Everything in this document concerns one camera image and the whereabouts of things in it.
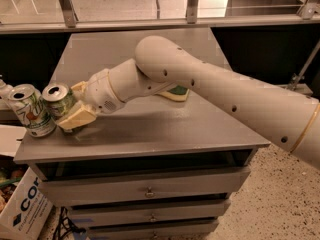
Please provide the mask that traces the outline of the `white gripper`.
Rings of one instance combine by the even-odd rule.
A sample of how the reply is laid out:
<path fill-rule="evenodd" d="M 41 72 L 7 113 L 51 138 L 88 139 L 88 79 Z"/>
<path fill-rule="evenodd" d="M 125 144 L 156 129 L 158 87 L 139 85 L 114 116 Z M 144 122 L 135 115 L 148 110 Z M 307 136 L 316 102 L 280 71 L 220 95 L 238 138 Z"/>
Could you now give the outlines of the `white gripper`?
<path fill-rule="evenodd" d="M 124 107 L 125 103 L 112 89 L 109 73 L 109 69 L 103 69 L 92 75 L 87 82 L 81 81 L 71 87 L 79 101 L 57 121 L 59 127 L 72 130 L 95 121 L 97 114 L 111 114 Z"/>

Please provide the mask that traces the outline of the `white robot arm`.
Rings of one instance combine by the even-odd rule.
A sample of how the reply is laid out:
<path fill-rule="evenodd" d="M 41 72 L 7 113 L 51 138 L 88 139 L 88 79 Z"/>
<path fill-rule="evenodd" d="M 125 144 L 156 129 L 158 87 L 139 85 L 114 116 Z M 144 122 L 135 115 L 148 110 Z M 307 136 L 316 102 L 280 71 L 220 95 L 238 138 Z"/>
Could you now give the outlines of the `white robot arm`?
<path fill-rule="evenodd" d="M 76 104 L 58 125 L 73 129 L 135 98 L 183 86 L 278 147 L 320 168 L 320 102 L 193 57 L 161 36 L 143 38 L 134 57 L 72 87 Z"/>

